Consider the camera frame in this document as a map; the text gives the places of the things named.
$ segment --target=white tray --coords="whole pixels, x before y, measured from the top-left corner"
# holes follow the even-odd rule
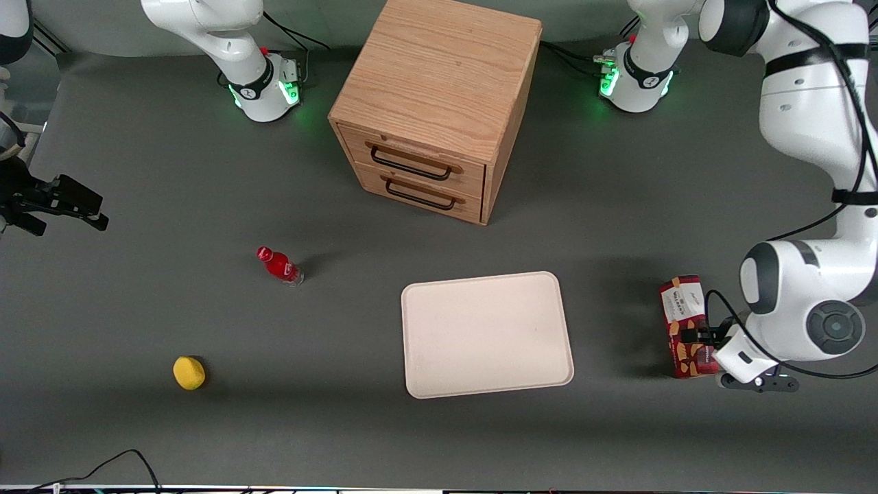
[[[573,358],[550,272],[409,285],[406,388],[415,398],[563,386]]]

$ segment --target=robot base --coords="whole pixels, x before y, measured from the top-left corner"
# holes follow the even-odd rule
[[[253,121],[270,122],[283,117],[290,108],[299,104],[299,70],[296,61],[286,60],[279,54],[268,54],[268,61],[274,66],[274,76],[259,99],[234,96],[234,103]]]
[[[640,87],[637,80],[622,66],[620,60],[631,44],[628,41],[604,50],[603,56],[594,57],[600,63],[603,78],[598,88],[598,96],[610,100],[620,110],[629,113],[643,113],[651,110],[661,97],[667,94],[668,84],[673,72],[650,89]]]

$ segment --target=wooden box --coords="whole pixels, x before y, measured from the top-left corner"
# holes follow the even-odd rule
[[[329,112],[363,188],[487,224],[542,30],[451,0],[387,0]]]

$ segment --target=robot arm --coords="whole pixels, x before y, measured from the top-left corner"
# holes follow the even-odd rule
[[[780,0],[777,8],[824,33],[843,53],[860,102],[868,73],[868,20],[850,0]],[[826,171],[837,191],[853,188],[864,149],[860,123],[844,78],[824,47],[780,17],[766,0],[708,0],[699,24],[702,40],[715,51],[760,54],[766,62],[759,129],[780,152]],[[878,137],[866,116],[862,129]],[[874,169],[862,169],[844,203],[837,232],[827,240],[764,242],[740,268],[752,312],[750,338],[734,325],[716,352],[723,368],[749,382],[779,360],[827,360],[853,350],[865,321],[854,304],[878,294],[878,210]]]
[[[299,102],[296,62],[264,54],[244,31],[262,18],[262,0],[141,0],[140,4],[153,24],[213,59],[228,79],[235,104],[250,119],[277,120]]]
[[[623,41],[596,62],[605,64],[599,94],[626,112],[652,109],[667,93],[672,67],[689,40],[683,16],[698,11],[703,0],[628,0],[640,17],[637,41]]]
[[[25,56],[32,39],[31,0],[0,0],[0,65]]]

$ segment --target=plastic bottle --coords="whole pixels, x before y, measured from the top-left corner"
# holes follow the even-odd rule
[[[268,247],[260,247],[256,251],[256,256],[264,262],[266,271],[291,287],[301,285],[305,279],[302,270],[280,252],[273,252]]]

